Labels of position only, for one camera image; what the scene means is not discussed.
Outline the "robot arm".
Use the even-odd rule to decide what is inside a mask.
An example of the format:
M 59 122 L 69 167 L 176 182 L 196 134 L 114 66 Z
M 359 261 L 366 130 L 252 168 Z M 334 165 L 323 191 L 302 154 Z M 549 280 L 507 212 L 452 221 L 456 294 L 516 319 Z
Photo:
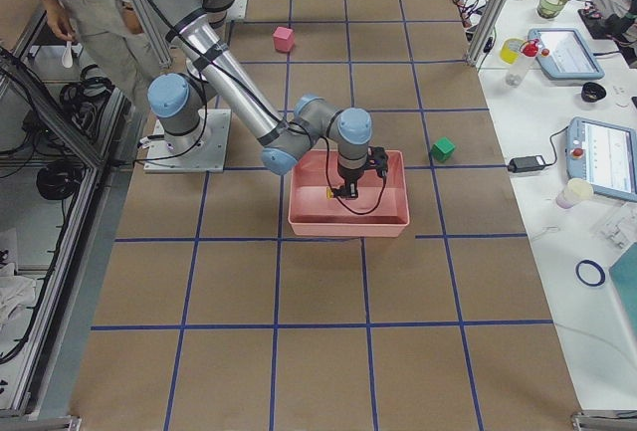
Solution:
M 354 199 L 357 182 L 371 167 L 372 121 L 361 108 L 337 108 L 316 95 L 297 103 L 292 120 L 278 115 L 215 32 L 209 19 L 224 14 L 235 0 L 146 0 L 156 27 L 168 43 L 179 47 L 194 69 L 231 107 L 263 147 L 264 165 L 278 175 L 288 173 L 320 138 L 337 145 L 339 198 Z

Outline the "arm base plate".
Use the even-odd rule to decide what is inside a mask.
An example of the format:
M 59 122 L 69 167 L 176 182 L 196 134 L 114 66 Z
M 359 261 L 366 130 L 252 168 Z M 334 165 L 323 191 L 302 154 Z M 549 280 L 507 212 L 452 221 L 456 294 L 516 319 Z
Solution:
M 198 120 L 187 109 L 186 119 L 158 117 L 153 130 L 160 135 L 150 143 L 143 160 L 146 173 L 220 173 L 224 169 L 231 111 L 201 108 Z
M 226 10 L 225 20 L 227 22 L 244 22 L 247 17 L 249 0 L 234 0 Z

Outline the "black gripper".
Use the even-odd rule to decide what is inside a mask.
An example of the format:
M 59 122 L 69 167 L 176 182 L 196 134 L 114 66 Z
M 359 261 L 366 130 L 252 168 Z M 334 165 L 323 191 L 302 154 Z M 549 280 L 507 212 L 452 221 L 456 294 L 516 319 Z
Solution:
M 337 173 L 343 184 L 331 190 L 334 198 L 356 199 L 358 197 L 358 180 L 367 169 L 368 155 L 348 158 L 342 154 L 337 157 Z

